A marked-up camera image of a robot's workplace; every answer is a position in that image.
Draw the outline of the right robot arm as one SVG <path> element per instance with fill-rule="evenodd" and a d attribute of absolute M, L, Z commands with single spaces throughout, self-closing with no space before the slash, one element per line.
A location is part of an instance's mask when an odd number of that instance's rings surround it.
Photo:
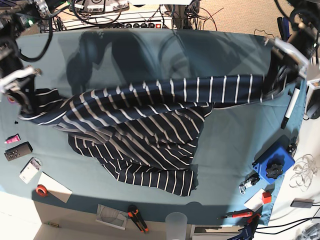
<path fill-rule="evenodd" d="M 22 54 L 16 39 L 39 21 L 48 21 L 48 39 L 37 57 L 27 57 Z M 42 71 L 31 65 L 25 67 L 22 62 L 39 61 L 47 52 L 52 38 L 52 16 L 45 0 L 23 0 L 0 12 L 0 95 L 16 101 L 24 113 L 36 111 L 35 77 Z"/>

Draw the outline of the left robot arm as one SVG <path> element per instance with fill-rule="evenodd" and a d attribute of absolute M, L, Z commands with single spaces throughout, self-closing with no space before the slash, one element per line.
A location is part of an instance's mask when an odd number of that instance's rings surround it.
<path fill-rule="evenodd" d="M 287 83 L 307 78 L 311 58 L 320 46 L 320 2 L 318 0 L 289 0 L 292 6 L 286 14 L 278 0 L 277 10 L 288 20 L 293 33 L 287 40 L 278 37 L 264 39 L 271 46 L 268 72 L 261 87 L 264 96 L 275 96 Z"/>

